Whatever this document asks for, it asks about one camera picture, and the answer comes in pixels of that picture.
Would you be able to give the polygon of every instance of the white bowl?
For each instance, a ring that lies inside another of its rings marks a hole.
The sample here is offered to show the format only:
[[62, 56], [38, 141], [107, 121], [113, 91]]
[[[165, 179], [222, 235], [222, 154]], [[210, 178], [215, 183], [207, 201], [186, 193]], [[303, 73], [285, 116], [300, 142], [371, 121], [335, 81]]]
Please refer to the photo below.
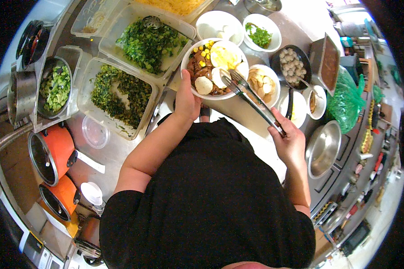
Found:
[[[271, 43], [267, 49], [263, 49], [256, 45], [253, 40], [248, 36], [246, 31], [246, 24], [250, 22], [261, 29], [265, 29], [268, 33], [272, 34]], [[267, 16], [261, 14], [250, 14], [242, 23], [244, 29], [244, 43], [249, 46], [250, 49], [264, 52], [274, 52], [280, 48], [281, 45], [281, 33], [277, 25]]]
[[229, 41], [237, 46], [244, 40], [244, 30], [237, 18], [224, 11], [210, 11], [202, 14], [196, 22], [196, 35], [200, 40], [217, 38], [217, 34], [223, 31], [223, 27], [229, 25], [233, 35]]
[[[248, 65], [248, 61], [247, 61], [247, 58], [246, 58], [245, 54], [242, 52], [242, 50], [237, 45], [235, 45], [231, 41], [226, 41], [226, 40], [223, 40], [223, 39], [217, 38], [217, 37], [216, 38], [207, 38], [207, 39], [204, 39], [204, 40], [201, 40], [201, 41], [195, 43], [187, 51], [187, 53], [184, 55], [183, 61], [181, 62], [181, 70], [180, 70], [181, 78], [183, 78], [183, 73], [182, 73], [183, 69], [187, 69], [187, 64], [189, 63], [189, 56], [192, 53], [193, 49], [195, 47], [199, 47], [199, 46], [202, 46], [205, 43], [208, 43], [210, 40], [212, 40], [214, 42], [216, 42], [216, 41], [222, 42], [226, 46], [230, 47], [231, 50], [234, 50], [236, 52], [241, 53], [241, 57], [242, 57], [243, 62], [247, 63], [247, 65]], [[247, 80], [248, 72], [246, 74], [242, 74], [242, 75], [244, 75], [244, 78]], [[202, 94], [199, 94], [196, 91], [196, 89], [193, 88], [193, 86], [192, 86], [192, 92], [193, 92], [194, 95], [196, 95], [196, 96], [198, 96], [198, 97], [200, 97], [202, 99], [205, 99], [205, 100], [225, 100], [225, 99], [229, 99], [229, 98], [231, 98], [232, 96], [235, 95], [233, 92], [223, 94], [223, 95], [210, 95], [210, 94], [202, 95]]]
[[311, 93], [313, 91], [313, 89], [307, 88], [302, 92], [302, 95], [304, 96], [305, 102], [307, 103], [307, 113], [308, 115], [310, 115], [310, 117], [312, 117], [312, 119], [314, 120], [318, 120], [320, 119], [323, 114], [325, 114], [325, 110], [326, 110], [326, 93], [323, 90], [322, 87], [316, 85], [313, 86], [314, 91], [317, 92], [317, 94], [321, 97], [318, 97], [316, 95], [316, 109], [314, 111], [314, 113], [311, 113], [310, 110], [310, 97], [311, 97]]
[[250, 66], [248, 71], [252, 69], [262, 69], [265, 72], [265, 75], [274, 81], [275, 91], [273, 94], [271, 94], [271, 101], [269, 103], [266, 103], [269, 108], [272, 108], [275, 103], [277, 103], [278, 98], [280, 97], [280, 81], [277, 77], [277, 74], [274, 72], [274, 70], [272, 70], [270, 67], [267, 67], [266, 65], [252, 65]]
[[[276, 105], [281, 115], [285, 116], [288, 105], [289, 92], [287, 90], [283, 90], [280, 93], [280, 99]], [[307, 104], [302, 94], [298, 93], [297, 91], [293, 91], [293, 105], [295, 109], [295, 119], [293, 119], [292, 122], [297, 128], [300, 128], [304, 124], [305, 118], [307, 117]]]

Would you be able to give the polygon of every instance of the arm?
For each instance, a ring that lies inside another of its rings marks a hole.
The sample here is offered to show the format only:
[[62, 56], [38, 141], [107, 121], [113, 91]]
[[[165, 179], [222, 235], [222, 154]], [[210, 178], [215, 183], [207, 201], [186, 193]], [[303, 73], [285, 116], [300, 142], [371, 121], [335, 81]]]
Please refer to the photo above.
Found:
[[127, 156], [114, 194], [124, 190], [144, 192], [152, 175], [183, 139], [198, 117], [201, 100], [191, 92], [190, 74], [183, 70], [183, 80], [177, 92], [175, 112], [151, 132]]
[[287, 134], [285, 138], [281, 138], [274, 127], [268, 127], [268, 131], [274, 139], [278, 157], [287, 167], [285, 191], [296, 210], [310, 217], [311, 197], [305, 161], [305, 136], [278, 110], [275, 108], [271, 110]]

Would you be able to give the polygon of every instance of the chopped green vegetable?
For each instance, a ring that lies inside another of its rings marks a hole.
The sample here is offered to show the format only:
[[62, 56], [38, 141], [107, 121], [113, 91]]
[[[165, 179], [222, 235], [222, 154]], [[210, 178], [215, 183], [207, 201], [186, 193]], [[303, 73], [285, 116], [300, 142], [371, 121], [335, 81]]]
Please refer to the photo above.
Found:
[[260, 29], [259, 27], [257, 27], [256, 25], [248, 22], [246, 24], [246, 31], [249, 31], [249, 37], [252, 39], [252, 41], [258, 45], [259, 47], [266, 49], [269, 46], [269, 43], [271, 43], [271, 38], [272, 35], [270, 35], [268, 33], [268, 31], [264, 30], [264, 29]]
[[164, 72], [162, 59], [173, 56], [172, 50], [185, 46], [188, 39], [178, 31], [163, 24], [159, 28], [146, 27], [142, 19], [127, 26], [115, 44], [123, 49], [127, 59], [153, 74]]
[[40, 84], [40, 94], [45, 98], [43, 108], [58, 112], [69, 98], [70, 74], [67, 66], [55, 66]]
[[[118, 90], [128, 94], [130, 109], [110, 89], [118, 82]], [[111, 117], [123, 121], [125, 125], [137, 128], [151, 96], [151, 86], [132, 75], [111, 65], [103, 65], [94, 80], [91, 101], [95, 106], [107, 112]]]

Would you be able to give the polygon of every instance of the black t-shirt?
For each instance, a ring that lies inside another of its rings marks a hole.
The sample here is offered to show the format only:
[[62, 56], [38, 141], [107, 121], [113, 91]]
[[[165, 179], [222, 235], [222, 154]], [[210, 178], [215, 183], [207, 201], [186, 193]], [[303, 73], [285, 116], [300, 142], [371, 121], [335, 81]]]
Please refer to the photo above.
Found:
[[109, 268], [221, 268], [241, 261], [307, 267], [311, 220], [277, 175], [230, 139], [180, 144], [145, 193], [120, 191], [106, 203], [100, 246]]

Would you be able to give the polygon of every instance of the orange pot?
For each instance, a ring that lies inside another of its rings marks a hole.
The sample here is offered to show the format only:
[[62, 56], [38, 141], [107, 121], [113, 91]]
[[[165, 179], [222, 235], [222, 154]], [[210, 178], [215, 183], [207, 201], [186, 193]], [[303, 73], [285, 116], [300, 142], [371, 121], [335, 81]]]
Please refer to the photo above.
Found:
[[42, 132], [30, 132], [28, 151], [34, 167], [49, 186], [56, 186], [77, 159], [69, 131], [58, 124]]
[[43, 201], [57, 216], [64, 221], [70, 221], [81, 194], [68, 176], [60, 178], [54, 187], [45, 183], [40, 184], [39, 191]]

